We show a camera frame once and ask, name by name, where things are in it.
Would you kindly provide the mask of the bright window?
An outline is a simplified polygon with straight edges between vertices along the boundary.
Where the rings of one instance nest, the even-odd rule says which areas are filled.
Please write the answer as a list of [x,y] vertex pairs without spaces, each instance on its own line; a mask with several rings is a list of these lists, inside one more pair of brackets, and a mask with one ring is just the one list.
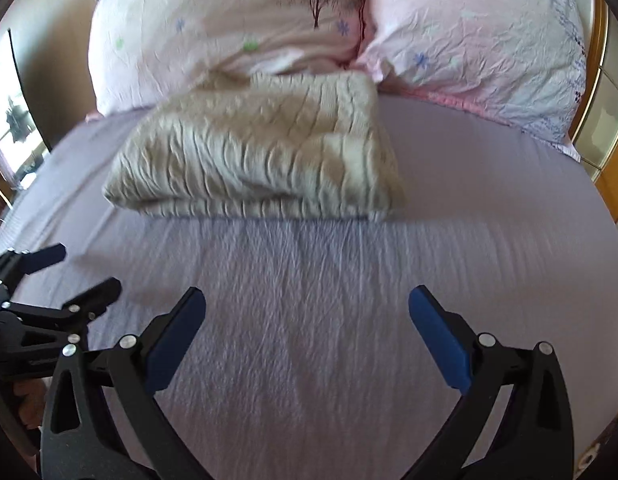
[[11,32],[0,36],[0,213],[28,190],[48,148],[24,97]]

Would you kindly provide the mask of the pink floral pillow right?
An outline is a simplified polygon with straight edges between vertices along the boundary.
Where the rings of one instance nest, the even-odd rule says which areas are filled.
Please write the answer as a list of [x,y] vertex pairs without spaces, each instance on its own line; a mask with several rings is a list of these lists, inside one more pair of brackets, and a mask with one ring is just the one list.
[[355,65],[385,91],[499,122],[579,156],[586,90],[576,0],[367,0]]

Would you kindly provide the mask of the wooden frosted glass wardrobe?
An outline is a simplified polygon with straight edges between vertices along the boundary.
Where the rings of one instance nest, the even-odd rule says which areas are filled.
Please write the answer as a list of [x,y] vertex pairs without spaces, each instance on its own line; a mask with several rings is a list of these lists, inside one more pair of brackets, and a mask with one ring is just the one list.
[[586,92],[570,136],[582,166],[618,221],[618,19],[605,0],[585,13]]

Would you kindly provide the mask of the pink tree-print pillow left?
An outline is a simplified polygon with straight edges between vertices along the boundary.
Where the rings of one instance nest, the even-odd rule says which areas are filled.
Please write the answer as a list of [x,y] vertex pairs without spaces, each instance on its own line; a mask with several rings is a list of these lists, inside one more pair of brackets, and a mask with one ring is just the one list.
[[208,72],[324,74],[356,56],[364,0],[95,0],[96,110],[153,106]]

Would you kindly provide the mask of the beige knitted sweater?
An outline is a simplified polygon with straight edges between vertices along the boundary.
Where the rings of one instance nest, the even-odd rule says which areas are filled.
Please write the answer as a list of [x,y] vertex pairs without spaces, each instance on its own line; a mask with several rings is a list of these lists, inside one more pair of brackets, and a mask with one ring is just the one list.
[[210,73],[132,130],[103,193],[160,217],[367,219],[405,205],[363,73]]

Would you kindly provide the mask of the lavender bed sheet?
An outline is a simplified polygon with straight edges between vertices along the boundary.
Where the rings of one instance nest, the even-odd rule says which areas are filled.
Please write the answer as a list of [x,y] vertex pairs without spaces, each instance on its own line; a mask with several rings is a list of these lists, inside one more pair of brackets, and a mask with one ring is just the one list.
[[218,479],[397,479],[458,396],[408,314],[425,285],[503,344],[548,341],[575,446],[618,410],[618,231],[578,162],[466,113],[382,96],[407,205],[386,222],[154,218],[103,185],[142,113],[62,139],[0,229],[0,253],[63,244],[16,299],[122,295],[92,348],[140,333],[190,287],[207,316],[158,402]]

